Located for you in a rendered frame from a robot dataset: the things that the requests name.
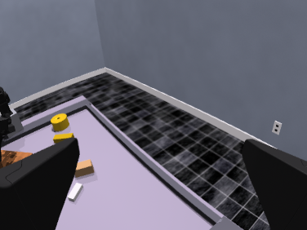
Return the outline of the white rectangular block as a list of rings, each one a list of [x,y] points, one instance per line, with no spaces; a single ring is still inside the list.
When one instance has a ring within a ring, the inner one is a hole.
[[[75,201],[76,198],[78,197],[78,194],[81,192],[82,188],[83,188],[82,184],[76,183],[74,185],[72,191],[68,195],[68,199],[71,200],[71,201]]]

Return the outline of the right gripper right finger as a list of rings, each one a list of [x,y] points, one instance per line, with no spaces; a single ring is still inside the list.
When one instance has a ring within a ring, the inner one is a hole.
[[[271,230],[307,230],[307,161],[254,139],[242,159]]]

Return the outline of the yellow short cylinder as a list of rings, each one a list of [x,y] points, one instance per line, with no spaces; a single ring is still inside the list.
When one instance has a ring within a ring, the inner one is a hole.
[[[55,131],[61,131],[69,126],[69,121],[66,114],[58,114],[51,119],[51,124]]]

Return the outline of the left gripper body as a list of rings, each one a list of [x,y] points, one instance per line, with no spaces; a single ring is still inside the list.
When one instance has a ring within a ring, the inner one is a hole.
[[[7,135],[7,134],[10,134],[14,131],[16,131],[15,127],[12,124],[10,124],[10,125],[8,125],[8,130],[3,130],[2,132],[0,132],[0,137]],[[5,132],[6,132],[6,134],[4,134]]]

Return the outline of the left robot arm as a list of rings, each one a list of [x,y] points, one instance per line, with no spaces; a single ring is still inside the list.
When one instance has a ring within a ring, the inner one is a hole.
[[[8,130],[8,125],[11,124],[11,115],[13,112],[11,112],[9,108],[9,102],[10,98],[8,94],[4,92],[2,87],[0,87],[0,113],[2,114],[0,117],[0,132]]]

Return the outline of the yellow rectangular block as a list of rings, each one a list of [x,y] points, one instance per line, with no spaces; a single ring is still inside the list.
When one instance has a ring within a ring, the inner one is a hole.
[[[53,138],[54,143],[58,143],[62,140],[65,140],[67,138],[74,138],[73,133],[69,133],[69,134],[62,134],[62,135],[55,135]]]

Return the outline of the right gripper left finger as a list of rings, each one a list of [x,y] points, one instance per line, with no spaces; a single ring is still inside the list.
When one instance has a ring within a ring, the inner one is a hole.
[[[80,151],[68,138],[0,169],[0,230],[56,230]]]

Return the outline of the tan wooden block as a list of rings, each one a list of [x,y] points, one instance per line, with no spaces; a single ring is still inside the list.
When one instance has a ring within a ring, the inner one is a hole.
[[[80,176],[84,176],[84,175],[89,175],[91,173],[95,173],[94,167],[91,163],[91,159],[86,160],[86,161],[81,161],[78,163],[76,172],[75,172],[76,178]]]

